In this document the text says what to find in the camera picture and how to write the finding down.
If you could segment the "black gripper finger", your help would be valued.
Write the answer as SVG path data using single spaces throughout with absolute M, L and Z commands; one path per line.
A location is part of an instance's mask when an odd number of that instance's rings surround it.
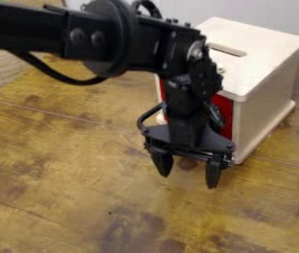
M 173 164 L 172 155 L 165 150 L 153 148 L 149 151 L 149 157 L 159 175 L 167 177 Z
M 216 161 L 210 161 L 205 166 L 205 183 L 210 189 L 214 189 L 218 186 L 220 175 L 220 163 Z

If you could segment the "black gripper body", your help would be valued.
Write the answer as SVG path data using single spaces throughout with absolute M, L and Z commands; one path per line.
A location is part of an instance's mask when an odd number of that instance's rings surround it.
M 228 165 L 234 161 L 234 143 L 214 129 L 220 121 L 220 111 L 211 102 L 203 102 L 192 92 L 188 81 L 163 82 L 161 100 L 165 125 L 147 126 L 144 146 L 148 152 L 156 148 L 172 156 L 183 156 Z

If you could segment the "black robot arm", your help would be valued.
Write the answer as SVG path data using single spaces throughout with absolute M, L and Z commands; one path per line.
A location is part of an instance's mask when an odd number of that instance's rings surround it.
M 0 49 L 71 85 L 156 74 L 164 98 L 137 119 L 152 163 L 167 176 L 173 156 L 203 160 L 207 187 L 218 186 L 235 144 L 220 135 L 223 76 L 199 30 L 164 19 L 149 0 L 92 0 L 79 11 L 0 2 Z

